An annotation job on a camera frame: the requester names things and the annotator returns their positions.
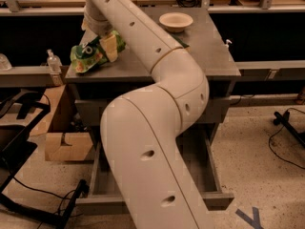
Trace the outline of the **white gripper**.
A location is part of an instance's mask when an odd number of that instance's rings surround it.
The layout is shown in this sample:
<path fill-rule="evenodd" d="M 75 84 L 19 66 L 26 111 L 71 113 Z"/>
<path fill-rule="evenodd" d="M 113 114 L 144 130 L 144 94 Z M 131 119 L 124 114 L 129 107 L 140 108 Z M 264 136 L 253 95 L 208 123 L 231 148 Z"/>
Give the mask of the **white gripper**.
<path fill-rule="evenodd" d="M 81 30 L 91 30 L 102 37 L 99 42 L 106 53 L 110 62 L 114 62 L 118 57 L 116 37 L 110 33 L 112 25 L 97 6 L 90 0 L 86 0 L 84 7 L 84 19 L 81 24 Z"/>

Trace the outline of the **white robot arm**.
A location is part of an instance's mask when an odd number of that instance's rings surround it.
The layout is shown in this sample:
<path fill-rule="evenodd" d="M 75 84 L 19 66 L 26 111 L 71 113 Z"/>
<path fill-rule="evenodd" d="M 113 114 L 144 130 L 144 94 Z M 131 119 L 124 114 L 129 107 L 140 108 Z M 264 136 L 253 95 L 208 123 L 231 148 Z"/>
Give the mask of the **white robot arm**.
<path fill-rule="evenodd" d="M 214 229 L 176 145 L 203 114 L 209 84 L 192 56 L 130 0 L 89 0 L 151 74 L 112 101 L 100 122 L 104 152 L 137 229 Z"/>

